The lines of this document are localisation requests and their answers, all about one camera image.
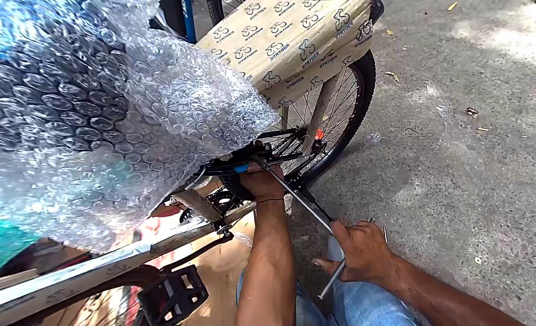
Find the concrete ground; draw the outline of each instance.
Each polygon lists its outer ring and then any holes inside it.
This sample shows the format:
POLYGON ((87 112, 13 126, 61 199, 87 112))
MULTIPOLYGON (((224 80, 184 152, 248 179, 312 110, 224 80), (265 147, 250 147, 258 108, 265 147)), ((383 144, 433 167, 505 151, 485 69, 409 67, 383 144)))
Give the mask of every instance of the concrete ground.
MULTIPOLYGON (((426 272, 536 325, 536 4, 447 11, 452 2, 385 0, 371 109, 312 192, 348 225, 386 225, 390 248, 426 272), (429 80, 451 116, 448 147, 429 80), (374 132, 384 138, 365 145, 374 132)), ((299 277, 315 295, 326 277, 310 259, 325 255, 326 234, 300 206, 292 216, 299 277)))

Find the cardboard sheet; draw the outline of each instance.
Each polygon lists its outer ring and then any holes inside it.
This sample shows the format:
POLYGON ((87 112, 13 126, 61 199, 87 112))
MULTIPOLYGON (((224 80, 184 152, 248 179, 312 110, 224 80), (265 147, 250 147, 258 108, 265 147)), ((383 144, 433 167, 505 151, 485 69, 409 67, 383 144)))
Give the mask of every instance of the cardboard sheet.
POLYGON ((197 45, 282 108, 365 55, 370 8, 368 0, 247 0, 197 45))

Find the forearm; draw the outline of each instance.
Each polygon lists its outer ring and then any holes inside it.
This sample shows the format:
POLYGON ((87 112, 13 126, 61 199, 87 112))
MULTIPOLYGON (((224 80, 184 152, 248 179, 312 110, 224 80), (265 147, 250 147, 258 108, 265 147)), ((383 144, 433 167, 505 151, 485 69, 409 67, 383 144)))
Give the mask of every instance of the forearm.
POLYGON ((243 280, 236 324, 292 325, 296 300, 292 243, 284 201, 257 205, 252 252, 243 280))
POLYGON ((462 293, 394 256, 389 276, 375 280, 405 303, 419 310, 433 326, 522 325, 500 310, 462 293))

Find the rear wheel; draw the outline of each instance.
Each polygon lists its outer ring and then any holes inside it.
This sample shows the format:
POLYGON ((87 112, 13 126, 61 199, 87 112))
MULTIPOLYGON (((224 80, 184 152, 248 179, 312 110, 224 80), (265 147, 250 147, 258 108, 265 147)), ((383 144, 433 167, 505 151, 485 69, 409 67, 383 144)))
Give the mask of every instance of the rear wheel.
MULTIPOLYGON (((371 105, 375 76, 374 58, 371 51, 340 71, 336 89, 318 127, 313 154, 281 163, 288 181, 295 179, 299 184, 308 184, 332 166, 335 159, 357 133, 371 105)), ((270 143, 274 154, 280 157, 301 151, 306 127, 312 119, 319 93, 320 89, 306 93, 288 107, 287 117, 281 114, 284 125, 287 125, 288 129, 274 126, 272 131, 289 132, 288 134, 284 133, 275 137, 260 135, 258 139, 263 143, 270 143)), ((237 174, 221 176, 220 180, 227 189, 241 199, 254 199, 254 196, 240 184, 237 174)))
POLYGON ((12 325, 148 326, 137 294, 160 277, 157 268, 142 265, 12 325))
POLYGON ((207 10, 213 25, 217 25, 224 17, 229 15, 244 0, 207 0, 207 10))

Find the bicycle tire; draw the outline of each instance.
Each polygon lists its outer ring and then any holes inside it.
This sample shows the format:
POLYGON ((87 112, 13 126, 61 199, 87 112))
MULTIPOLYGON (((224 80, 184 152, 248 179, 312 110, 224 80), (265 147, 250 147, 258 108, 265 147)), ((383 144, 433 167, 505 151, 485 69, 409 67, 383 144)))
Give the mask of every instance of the bicycle tire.
POLYGON ((209 18, 212 20, 212 24, 217 25, 224 18, 224 8, 221 4, 221 0, 206 0, 207 11, 209 11, 209 18))
MULTIPOLYGON (((53 306, 45 308, 37 313, 34 313, 24 319, 21 319, 11 326, 25 326, 25 325, 38 325, 42 320, 48 316, 61 311, 75 303, 95 296, 99 293, 105 292, 110 289, 118 288, 121 286, 138 286, 140 288, 147 288, 153 285, 161 278, 159 270, 150 265, 141 265, 135 269, 132 269, 120 276, 117 276, 111 280, 103 282, 94 288, 90 288, 83 291, 67 300, 61 301, 53 306)), ((149 326, 147 320, 143 318, 139 326, 149 326)))
MULTIPOLYGON (((364 56, 352 63, 349 67, 351 67, 353 73, 357 75, 357 79, 360 80, 359 90, 357 92, 357 104, 353 109, 353 115, 349 119, 342 136, 339 137, 334 148, 331 149, 326 157, 322 158, 322 160, 301 175, 299 184, 302 186, 307 186, 315 182, 332 166, 332 164, 334 164, 340 153, 344 151, 357 133, 371 105, 374 85, 376 83, 376 66, 371 50, 368 50, 364 56)), ((254 195, 240 183, 238 174, 221 176, 220 180, 226 189, 230 190, 242 200, 255 199, 254 195)))

